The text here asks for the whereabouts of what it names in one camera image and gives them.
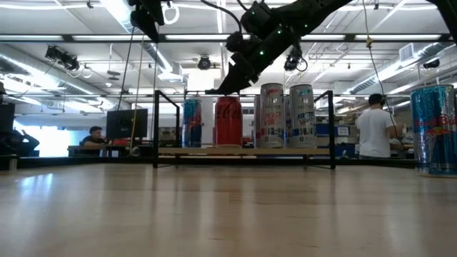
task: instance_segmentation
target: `wooden platform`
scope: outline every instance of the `wooden platform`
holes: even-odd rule
[[[35,168],[0,173],[0,256],[454,257],[456,192],[371,166]]]

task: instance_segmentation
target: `silver can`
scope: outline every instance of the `silver can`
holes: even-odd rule
[[[260,93],[261,147],[284,147],[284,94],[283,85],[264,84]]]
[[[254,98],[254,147],[261,148],[260,132],[261,132],[261,105],[260,96]]]
[[[284,108],[286,113],[286,120],[284,126],[284,141],[286,142],[286,148],[293,148],[291,137],[292,137],[292,115],[291,115],[291,97],[284,96]]]
[[[292,138],[294,148],[316,148],[316,115],[312,85],[292,86],[291,115]]]

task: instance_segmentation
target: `metal pole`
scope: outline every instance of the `metal pole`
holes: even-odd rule
[[[335,110],[333,106],[333,91],[328,91],[328,136],[330,138],[330,169],[336,168],[336,152],[335,152]]]
[[[160,90],[155,90],[154,92],[154,146],[152,151],[152,166],[154,168],[159,167],[159,98]]]

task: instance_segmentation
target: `yellow cable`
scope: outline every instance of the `yellow cable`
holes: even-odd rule
[[[134,133],[135,133],[135,125],[136,125],[136,107],[138,106],[138,94],[140,91],[141,65],[143,64],[143,50],[144,50],[144,33],[143,33],[143,38],[141,39],[140,68],[138,70],[138,83],[136,85],[134,124],[133,124],[132,130],[131,130],[130,154],[132,153],[133,147],[134,147]]]

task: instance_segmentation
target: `man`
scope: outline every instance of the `man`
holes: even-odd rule
[[[13,131],[13,133],[3,133],[0,136],[0,155],[16,154],[21,157],[30,156],[30,153],[40,144],[33,136],[22,131]]]
[[[83,146],[100,146],[106,144],[106,141],[101,137],[101,127],[93,126],[89,129],[90,136],[87,136],[81,141]]]
[[[381,94],[372,94],[370,109],[356,121],[360,131],[360,159],[390,158],[390,138],[401,136],[403,124],[395,124],[391,114],[383,111],[386,100]]]

